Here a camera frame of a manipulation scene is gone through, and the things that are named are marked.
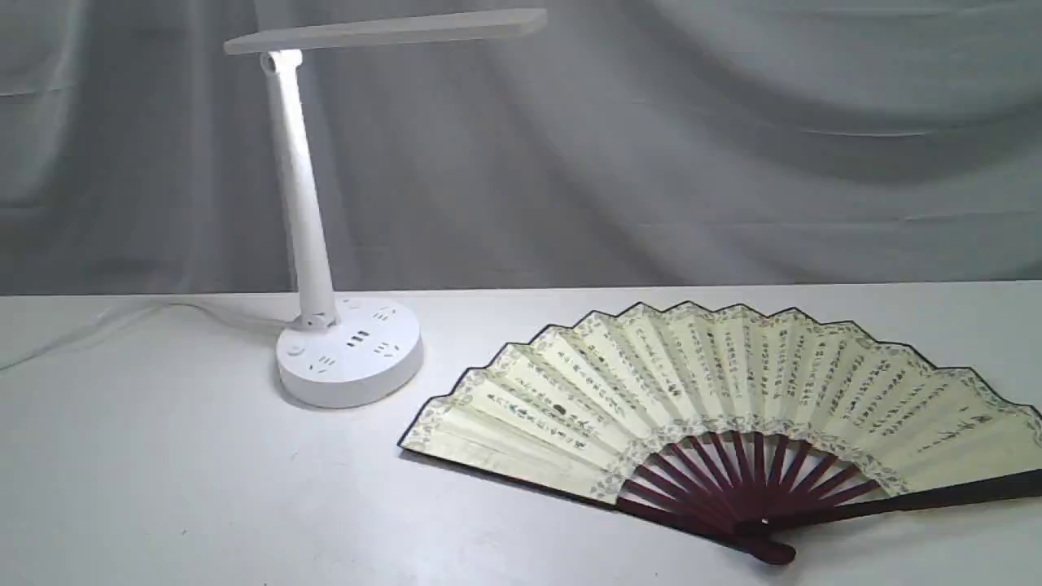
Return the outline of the white desk lamp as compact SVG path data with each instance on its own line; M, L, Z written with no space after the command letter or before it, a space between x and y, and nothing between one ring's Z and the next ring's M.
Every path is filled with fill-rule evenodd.
M256 31L227 40L227 55L256 55L270 101L273 149L289 234L299 315L280 331L274 355L288 396L319 409L383 400L422 368L417 316L390 298L334 292L298 71L309 50L527 36L544 8L465 11Z

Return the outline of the grey backdrop cloth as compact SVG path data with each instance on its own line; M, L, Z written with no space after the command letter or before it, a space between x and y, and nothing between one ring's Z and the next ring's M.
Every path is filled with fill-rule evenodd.
M2 293L290 291L266 29L506 1L4 1ZM1040 277L1038 1L540 1L306 52L336 289Z

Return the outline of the paper folding fan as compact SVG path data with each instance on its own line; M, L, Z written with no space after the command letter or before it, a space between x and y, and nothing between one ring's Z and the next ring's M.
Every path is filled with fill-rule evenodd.
M1040 496L1040 412L799 308L592 311L433 396L405 451L771 565L784 531Z

